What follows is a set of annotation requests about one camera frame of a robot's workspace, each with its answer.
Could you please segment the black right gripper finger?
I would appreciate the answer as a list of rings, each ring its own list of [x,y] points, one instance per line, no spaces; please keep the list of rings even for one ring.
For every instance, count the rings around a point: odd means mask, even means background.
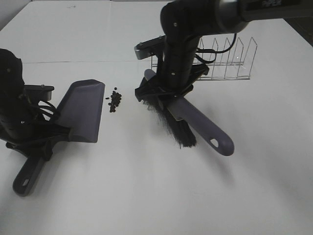
[[[150,80],[143,78],[134,93],[138,101],[142,101],[151,96],[157,96],[161,93],[159,82],[156,78],[151,78]]]
[[[169,95],[169,97],[170,98],[179,97],[179,96],[184,97],[186,94],[191,92],[193,90],[193,88],[194,88],[194,86],[192,83],[187,84],[183,87],[178,87],[178,86],[172,87],[171,88],[172,93]]]

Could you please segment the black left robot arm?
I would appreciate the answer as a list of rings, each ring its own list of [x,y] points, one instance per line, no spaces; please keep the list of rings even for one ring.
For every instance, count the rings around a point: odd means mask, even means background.
[[[25,84],[21,59],[0,50],[0,138],[8,148],[49,161],[54,145],[69,140],[71,129],[57,124],[61,113],[50,103],[53,90]]]

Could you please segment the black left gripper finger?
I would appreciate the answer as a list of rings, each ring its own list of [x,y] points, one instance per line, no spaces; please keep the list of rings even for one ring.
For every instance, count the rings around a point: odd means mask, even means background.
[[[51,126],[49,133],[55,141],[70,141],[71,128],[64,126]]]
[[[50,141],[45,142],[41,147],[40,147],[40,157],[44,160],[44,161],[50,161],[52,154],[53,154],[53,146],[52,143]]]

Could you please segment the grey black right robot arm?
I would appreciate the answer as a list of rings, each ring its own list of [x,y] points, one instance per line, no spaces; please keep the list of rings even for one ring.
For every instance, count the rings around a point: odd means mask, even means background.
[[[160,13],[163,36],[139,43],[134,50],[139,60],[157,57],[156,74],[135,90],[138,100],[162,100],[182,96],[193,83],[208,73],[209,61],[194,60],[212,49],[198,47],[201,37],[237,35],[251,21],[308,17],[313,14],[310,0],[175,0]]]

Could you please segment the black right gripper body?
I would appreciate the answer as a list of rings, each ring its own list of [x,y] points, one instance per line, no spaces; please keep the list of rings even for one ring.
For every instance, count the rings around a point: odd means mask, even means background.
[[[205,63],[193,66],[199,41],[200,36],[191,36],[183,42],[171,43],[169,37],[165,36],[164,52],[157,56],[157,71],[152,77],[158,80],[161,93],[148,98],[170,98],[172,87],[193,84],[200,75],[208,72]]]

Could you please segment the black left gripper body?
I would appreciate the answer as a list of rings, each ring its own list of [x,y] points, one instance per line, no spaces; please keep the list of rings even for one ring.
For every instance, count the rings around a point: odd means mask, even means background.
[[[51,126],[61,126],[56,121],[60,112],[49,101],[33,102],[25,92],[23,82],[0,84],[0,138],[6,147],[29,157],[47,141],[52,146]]]

